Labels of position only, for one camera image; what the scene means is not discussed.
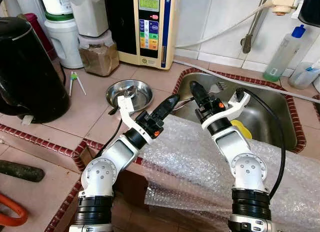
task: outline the bubble wrap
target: bubble wrap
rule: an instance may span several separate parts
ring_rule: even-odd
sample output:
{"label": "bubble wrap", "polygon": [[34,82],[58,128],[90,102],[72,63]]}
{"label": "bubble wrap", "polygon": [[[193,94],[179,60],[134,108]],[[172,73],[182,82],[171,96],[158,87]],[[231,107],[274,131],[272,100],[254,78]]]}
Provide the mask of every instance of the bubble wrap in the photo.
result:
{"label": "bubble wrap", "polygon": [[[271,190],[281,149],[252,139],[248,143],[267,165],[264,183]],[[146,204],[198,213],[216,231],[228,231],[235,178],[200,124],[169,115],[163,133],[140,156],[149,181]],[[272,221],[284,224],[290,232],[320,231],[319,187],[320,162],[287,151],[283,179],[271,200]]]}

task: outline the electric kettle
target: electric kettle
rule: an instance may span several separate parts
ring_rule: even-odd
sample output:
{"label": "electric kettle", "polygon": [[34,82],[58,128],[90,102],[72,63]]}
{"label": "electric kettle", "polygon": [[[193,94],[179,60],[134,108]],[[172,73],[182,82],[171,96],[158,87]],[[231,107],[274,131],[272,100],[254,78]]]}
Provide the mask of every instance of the electric kettle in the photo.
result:
{"label": "electric kettle", "polygon": [[0,113],[47,123],[69,108],[69,96],[32,26],[0,17]]}

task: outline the sink basin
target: sink basin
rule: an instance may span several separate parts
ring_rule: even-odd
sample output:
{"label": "sink basin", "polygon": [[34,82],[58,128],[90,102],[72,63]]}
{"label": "sink basin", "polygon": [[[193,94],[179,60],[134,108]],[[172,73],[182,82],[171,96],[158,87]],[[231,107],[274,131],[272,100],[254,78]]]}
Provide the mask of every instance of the sink basin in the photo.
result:
{"label": "sink basin", "polygon": [[[189,89],[190,81],[199,82],[207,91],[210,90],[210,87],[213,84],[216,84],[217,82],[224,82],[226,88],[216,93],[215,95],[219,97],[225,105],[228,104],[228,101],[236,91],[236,88],[244,87],[246,89],[249,89],[257,96],[259,96],[262,100],[264,100],[264,102],[266,102],[270,106],[270,108],[277,114],[284,129],[286,148],[287,150],[291,151],[295,150],[297,145],[297,136],[287,100],[283,95],[272,91],[241,86],[239,84],[220,79],[213,75],[196,72],[187,74],[183,77],[180,87],[177,90],[177,93],[180,94],[181,100],[192,97]],[[174,111],[173,114],[178,117],[200,123],[195,114],[196,108],[198,108],[196,102],[192,101],[186,104],[181,109]],[[261,142],[266,142],[277,147],[281,146],[279,130],[274,119],[257,101],[255,101],[255,99],[250,99],[246,108],[237,118],[237,120],[241,121],[244,126],[251,132],[253,139]]]}

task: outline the sink edge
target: sink edge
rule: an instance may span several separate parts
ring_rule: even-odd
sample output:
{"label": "sink edge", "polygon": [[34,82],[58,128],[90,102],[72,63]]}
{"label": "sink edge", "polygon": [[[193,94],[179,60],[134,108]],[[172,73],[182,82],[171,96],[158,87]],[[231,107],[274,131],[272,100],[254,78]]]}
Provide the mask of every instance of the sink edge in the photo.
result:
{"label": "sink edge", "polygon": [[[269,81],[256,79],[256,78],[250,78],[250,77],[246,77],[246,76],[235,75],[235,74],[230,74],[230,73],[219,72],[219,71],[215,71],[215,70],[212,70],[212,72],[217,73],[222,76],[225,76],[230,79],[244,81],[244,82],[257,84],[257,85],[261,85],[261,86],[268,86],[268,87],[271,87],[271,88],[274,88],[277,90],[287,91],[286,89],[282,88],[280,85],[269,82]],[[176,84],[175,84],[175,87],[174,87],[172,93],[176,94],[180,88],[180,85],[181,85],[184,77],[186,75],[193,74],[193,73],[207,74],[206,72],[204,72],[200,69],[197,69],[197,68],[188,68],[188,69],[182,71]],[[290,95],[283,95],[283,96],[288,104],[294,132],[295,132],[295,136],[296,136],[296,141],[297,141],[296,147],[290,151],[298,154],[306,147],[307,141],[306,141],[305,133],[304,133],[302,125],[300,123],[300,119],[299,119],[299,115],[297,113],[297,108],[296,108],[296,105],[294,102],[294,98]]]}

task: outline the dish soap bottle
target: dish soap bottle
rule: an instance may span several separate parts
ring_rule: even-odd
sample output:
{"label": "dish soap bottle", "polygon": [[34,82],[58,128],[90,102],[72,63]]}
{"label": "dish soap bottle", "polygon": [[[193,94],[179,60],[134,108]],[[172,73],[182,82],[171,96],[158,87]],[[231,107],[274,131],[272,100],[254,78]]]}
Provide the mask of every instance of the dish soap bottle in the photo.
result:
{"label": "dish soap bottle", "polygon": [[266,80],[272,82],[279,80],[292,58],[300,49],[300,38],[305,31],[304,25],[301,24],[299,27],[295,27],[292,34],[288,33],[285,35],[271,62],[263,73],[263,77]]}

